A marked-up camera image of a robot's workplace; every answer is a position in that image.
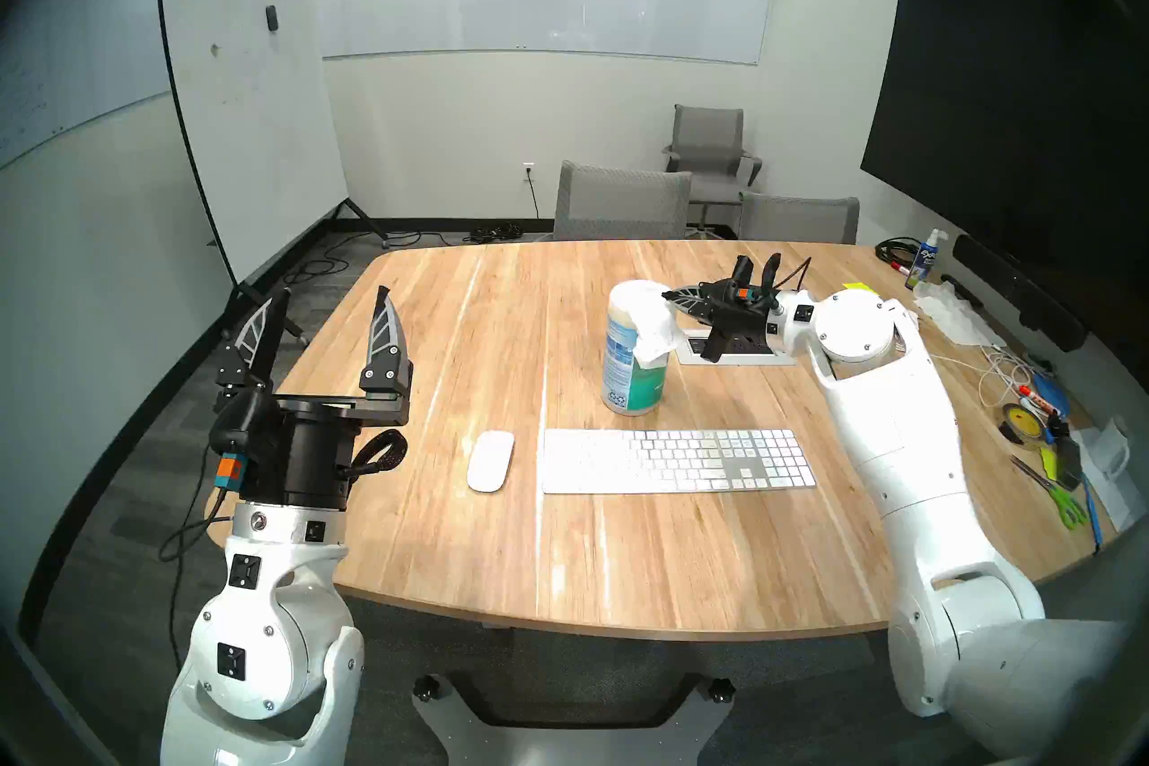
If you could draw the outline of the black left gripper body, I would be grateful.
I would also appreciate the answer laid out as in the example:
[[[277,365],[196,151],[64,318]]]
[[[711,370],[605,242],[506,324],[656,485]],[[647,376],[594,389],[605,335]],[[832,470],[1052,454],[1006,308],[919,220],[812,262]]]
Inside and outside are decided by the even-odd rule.
[[[248,503],[345,511],[360,477],[398,469],[408,450],[408,399],[242,389],[214,411],[215,487]]]

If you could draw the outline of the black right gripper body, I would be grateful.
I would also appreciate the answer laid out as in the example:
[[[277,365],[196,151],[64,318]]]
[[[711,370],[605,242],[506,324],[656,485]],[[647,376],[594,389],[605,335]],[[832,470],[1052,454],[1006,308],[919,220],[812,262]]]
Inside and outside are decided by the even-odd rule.
[[[770,315],[777,309],[774,286],[742,286],[733,279],[708,284],[708,325],[722,336],[768,345]]]

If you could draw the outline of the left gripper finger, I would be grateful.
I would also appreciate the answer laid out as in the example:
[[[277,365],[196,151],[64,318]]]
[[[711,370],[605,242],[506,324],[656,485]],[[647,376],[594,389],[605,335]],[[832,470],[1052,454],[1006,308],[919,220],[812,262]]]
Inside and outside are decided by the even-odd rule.
[[[367,357],[358,386],[368,399],[407,399],[414,365],[404,331],[386,286],[378,286],[368,326]]]
[[[233,399],[246,388],[267,388],[286,328],[291,291],[282,287],[255,308],[238,332],[226,336],[218,353],[218,399]]]

